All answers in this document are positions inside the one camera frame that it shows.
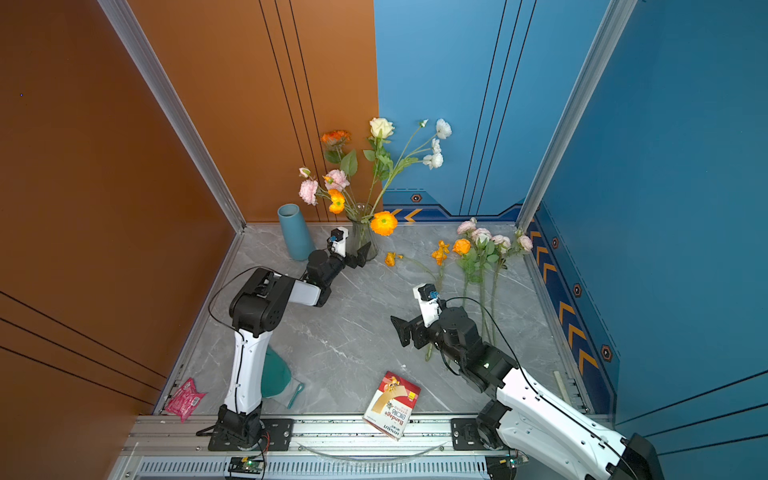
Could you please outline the orange poppy flower stem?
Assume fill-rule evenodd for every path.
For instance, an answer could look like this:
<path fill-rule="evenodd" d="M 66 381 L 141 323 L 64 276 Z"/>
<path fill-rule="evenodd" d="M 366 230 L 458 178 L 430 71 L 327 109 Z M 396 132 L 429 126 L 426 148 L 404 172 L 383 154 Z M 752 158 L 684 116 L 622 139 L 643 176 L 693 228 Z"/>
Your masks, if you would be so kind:
<path fill-rule="evenodd" d="M 333 214 L 346 214 L 352 220 L 353 209 L 347 205 L 345 196 L 338 190 L 328 191 L 330 206 L 329 211 Z M 389 211 L 381 211 L 373 214 L 363 215 L 357 219 L 358 222 L 367 224 L 371 230 L 381 236 L 390 236 L 398 226 L 398 220 Z"/>

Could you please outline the clear glass vase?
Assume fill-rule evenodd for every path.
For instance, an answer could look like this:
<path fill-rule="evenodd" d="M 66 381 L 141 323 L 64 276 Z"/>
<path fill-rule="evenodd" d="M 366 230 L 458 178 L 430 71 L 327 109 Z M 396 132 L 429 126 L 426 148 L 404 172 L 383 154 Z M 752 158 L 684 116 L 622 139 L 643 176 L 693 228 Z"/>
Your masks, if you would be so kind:
<path fill-rule="evenodd" d="M 357 256 L 364 253 L 367 262 L 372 261 L 378 255 L 378 247 L 368 218 L 369 212 L 370 206 L 368 204 L 356 204 L 350 217 L 352 230 L 348 240 L 353 252 Z"/>

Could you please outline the teal cylindrical vase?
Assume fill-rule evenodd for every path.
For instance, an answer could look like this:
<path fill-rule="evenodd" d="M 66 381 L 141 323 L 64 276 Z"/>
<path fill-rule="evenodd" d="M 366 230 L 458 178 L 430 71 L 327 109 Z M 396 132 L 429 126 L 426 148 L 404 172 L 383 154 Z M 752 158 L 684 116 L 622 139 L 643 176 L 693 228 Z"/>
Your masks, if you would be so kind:
<path fill-rule="evenodd" d="M 290 257 L 296 261 L 307 260 L 315 250 L 315 245 L 299 206 L 292 203 L 284 204 L 277 213 Z"/>

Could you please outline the orange flower bunch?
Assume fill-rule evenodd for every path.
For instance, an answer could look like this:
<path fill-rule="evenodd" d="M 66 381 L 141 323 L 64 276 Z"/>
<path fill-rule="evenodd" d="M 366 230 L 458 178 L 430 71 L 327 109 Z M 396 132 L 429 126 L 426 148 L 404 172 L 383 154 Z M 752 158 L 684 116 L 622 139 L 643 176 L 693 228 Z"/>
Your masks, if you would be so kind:
<path fill-rule="evenodd" d="M 432 279 L 431 282 L 425 282 L 425 283 L 422 283 L 422 284 L 415 285 L 415 286 L 420 286 L 420 285 L 423 285 L 423 284 L 426 284 L 426 283 L 431 283 L 431 284 L 434 284 L 436 286 L 437 291 L 439 293 L 439 304 L 440 304 L 440 307 L 441 307 L 440 315 L 439 315 L 439 319 L 438 319 L 439 322 L 440 322 L 441 318 L 443 317 L 443 314 L 447 311 L 447 301 L 441 296 L 441 288 L 442 288 L 442 283 L 443 283 L 443 279 L 444 279 L 445 262 L 446 262 L 446 260 L 448 258 L 448 255 L 449 255 L 450 251 L 451 251 L 451 246 L 448 243 L 440 240 L 438 242 L 438 246 L 436 247 L 436 249 L 431 254 L 433 260 L 435 261 L 435 263 L 437 264 L 437 267 L 438 267 L 437 274 L 433 275 L 431 277 L 431 279 Z M 412 294 L 413 298 L 414 298 L 413 288 L 415 286 L 413 286 L 411 288 L 411 294 Z M 445 350 L 445 342 L 444 342 L 444 332 L 443 332 L 443 329 L 442 329 L 442 333 L 443 333 L 443 349 L 442 350 L 438 350 L 434 345 L 428 344 L 427 346 L 425 346 L 427 348 L 427 350 L 428 350 L 428 352 L 425 354 L 425 360 L 428 361 L 435 352 L 438 352 L 440 354 L 440 358 L 443 360 L 443 363 L 445 365 L 448 365 L 448 359 L 446 357 L 446 350 Z"/>

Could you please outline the yellow orange ranunculus stem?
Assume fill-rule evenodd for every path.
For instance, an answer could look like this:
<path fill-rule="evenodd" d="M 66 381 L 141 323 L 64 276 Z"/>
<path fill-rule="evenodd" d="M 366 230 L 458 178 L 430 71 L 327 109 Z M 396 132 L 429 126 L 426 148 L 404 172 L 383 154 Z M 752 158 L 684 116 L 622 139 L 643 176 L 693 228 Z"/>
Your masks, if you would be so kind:
<path fill-rule="evenodd" d="M 469 285 L 477 282 L 476 277 L 480 270 L 477 249 L 471 240 L 461 238 L 454 243 L 453 253 L 457 256 L 456 263 L 463 272 L 462 296 L 467 297 Z"/>

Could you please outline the pink peony flower stem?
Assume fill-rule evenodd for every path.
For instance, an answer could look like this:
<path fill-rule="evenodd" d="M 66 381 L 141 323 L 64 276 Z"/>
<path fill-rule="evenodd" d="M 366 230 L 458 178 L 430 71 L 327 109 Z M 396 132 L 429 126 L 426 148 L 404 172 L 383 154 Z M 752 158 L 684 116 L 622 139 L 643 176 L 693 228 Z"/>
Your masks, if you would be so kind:
<path fill-rule="evenodd" d="M 361 213 L 353 201 L 351 183 L 344 171 L 334 169 L 319 178 L 307 167 L 301 167 L 298 171 L 302 179 L 299 196 L 305 203 L 317 206 L 322 199 L 327 202 L 331 214 L 344 214 L 351 221 L 360 220 Z"/>

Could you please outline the orange gerbera flower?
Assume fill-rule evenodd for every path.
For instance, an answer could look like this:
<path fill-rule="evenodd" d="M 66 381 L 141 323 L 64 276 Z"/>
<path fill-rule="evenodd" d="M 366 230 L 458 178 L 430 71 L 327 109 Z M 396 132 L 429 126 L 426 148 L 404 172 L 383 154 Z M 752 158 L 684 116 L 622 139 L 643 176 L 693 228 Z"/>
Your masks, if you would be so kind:
<path fill-rule="evenodd" d="M 323 175 L 326 189 L 332 197 L 342 196 L 345 206 L 354 206 L 354 194 L 351 191 L 351 178 L 358 171 L 356 151 L 350 146 L 351 134 L 346 130 L 333 130 L 324 133 L 321 138 L 323 158 L 332 169 Z"/>

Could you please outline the white ranunculus flower stem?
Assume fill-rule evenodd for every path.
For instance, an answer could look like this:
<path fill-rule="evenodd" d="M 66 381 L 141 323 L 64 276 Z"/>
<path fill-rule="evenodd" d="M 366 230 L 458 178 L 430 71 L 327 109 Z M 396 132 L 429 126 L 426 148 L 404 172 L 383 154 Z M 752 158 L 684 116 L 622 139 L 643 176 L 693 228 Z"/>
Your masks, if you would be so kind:
<path fill-rule="evenodd" d="M 391 154 L 392 160 L 397 163 L 396 170 L 398 172 L 398 175 L 392 179 L 391 183 L 387 186 L 386 190 L 383 192 L 383 195 L 381 196 L 381 199 L 378 202 L 376 209 L 382 203 L 384 194 L 389 190 L 394 180 L 399 175 L 401 175 L 407 168 L 416 164 L 421 164 L 426 166 L 429 170 L 436 170 L 443 166 L 444 155 L 442 152 L 441 142 L 449 139 L 453 134 L 452 127 L 446 120 L 438 119 L 435 125 L 435 132 L 421 145 L 412 146 L 412 143 L 416 138 L 416 136 L 419 133 L 421 133 L 423 130 L 425 130 L 428 124 L 429 124 L 428 119 L 423 119 L 418 122 L 418 126 L 416 127 L 412 135 L 409 137 L 409 139 L 406 141 L 405 146 L 402 148 L 400 154 L 396 158 L 394 158 L 390 153 L 390 151 L 387 149 L 387 146 L 391 143 L 392 137 L 394 134 L 389 138 L 390 142 L 385 146 L 385 148 Z M 380 192 L 382 191 L 382 188 L 384 186 L 385 186 L 385 182 L 382 181 Z"/>

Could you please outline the cream white rose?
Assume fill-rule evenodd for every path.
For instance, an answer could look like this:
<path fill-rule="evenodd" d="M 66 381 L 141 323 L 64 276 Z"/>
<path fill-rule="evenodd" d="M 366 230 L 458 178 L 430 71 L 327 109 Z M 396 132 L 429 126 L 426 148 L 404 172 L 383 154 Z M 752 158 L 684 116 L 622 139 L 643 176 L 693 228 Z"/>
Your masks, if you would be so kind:
<path fill-rule="evenodd" d="M 392 179 L 398 175 L 396 170 L 397 163 L 392 160 L 391 154 L 385 148 L 390 142 L 389 138 L 394 134 L 395 127 L 392 122 L 386 118 L 373 118 L 370 122 L 370 136 L 368 142 L 371 146 L 370 149 L 364 150 L 364 157 L 372 163 L 373 174 L 372 183 L 369 189 L 368 199 L 366 204 L 368 206 L 367 215 L 372 217 L 375 213 L 376 206 L 386 190 L 387 186 L 391 183 Z M 379 196 L 375 201 L 372 201 L 373 190 L 381 182 L 385 182 L 385 186 L 382 188 Z"/>

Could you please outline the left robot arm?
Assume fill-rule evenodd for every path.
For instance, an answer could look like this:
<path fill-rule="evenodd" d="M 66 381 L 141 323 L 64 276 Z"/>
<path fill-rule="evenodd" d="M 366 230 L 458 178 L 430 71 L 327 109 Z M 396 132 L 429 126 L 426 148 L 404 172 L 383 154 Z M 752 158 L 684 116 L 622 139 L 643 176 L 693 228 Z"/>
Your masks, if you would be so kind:
<path fill-rule="evenodd" d="M 363 267 L 372 243 L 354 253 L 346 249 L 344 230 L 334 229 L 327 248 L 310 253 L 303 275 L 295 278 L 258 266 L 229 306 L 235 354 L 229 390 L 213 426 L 198 431 L 210 451 L 264 451 L 268 427 L 261 419 L 262 378 L 269 342 L 290 303 L 321 307 L 333 280 L 347 267 Z"/>

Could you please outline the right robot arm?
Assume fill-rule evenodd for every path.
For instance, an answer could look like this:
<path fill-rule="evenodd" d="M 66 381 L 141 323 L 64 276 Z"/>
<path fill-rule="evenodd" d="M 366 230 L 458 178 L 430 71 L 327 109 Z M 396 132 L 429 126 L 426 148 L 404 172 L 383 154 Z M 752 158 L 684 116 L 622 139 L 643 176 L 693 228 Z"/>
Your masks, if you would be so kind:
<path fill-rule="evenodd" d="M 520 451 L 566 479 L 663 478 L 646 438 L 625 437 L 539 385 L 517 359 L 481 338 L 463 308 L 391 323 L 402 346 L 435 346 L 450 371 L 490 397 L 476 418 L 486 448 Z"/>

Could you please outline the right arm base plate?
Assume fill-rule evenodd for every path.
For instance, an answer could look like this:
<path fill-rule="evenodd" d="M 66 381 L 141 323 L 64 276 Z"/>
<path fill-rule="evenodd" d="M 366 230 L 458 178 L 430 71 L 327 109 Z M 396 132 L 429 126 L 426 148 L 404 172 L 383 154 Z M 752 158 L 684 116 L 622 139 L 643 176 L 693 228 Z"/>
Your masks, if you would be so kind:
<path fill-rule="evenodd" d="M 453 449 L 456 451 L 495 451 L 505 448 L 497 432 L 476 418 L 452 418 L 450 428 Z"/>

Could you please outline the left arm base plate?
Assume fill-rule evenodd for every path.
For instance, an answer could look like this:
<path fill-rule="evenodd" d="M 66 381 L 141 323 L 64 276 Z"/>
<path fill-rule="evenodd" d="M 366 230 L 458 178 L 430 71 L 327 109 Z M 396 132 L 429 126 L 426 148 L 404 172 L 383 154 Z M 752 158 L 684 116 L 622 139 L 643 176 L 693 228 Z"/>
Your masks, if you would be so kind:
<path fill-rule="evenodd" d="M 289 450 L 294 421 L 267 418 L 256 421 L 218 420 L 208 443 L 209 451 L 285 452 Z"/>

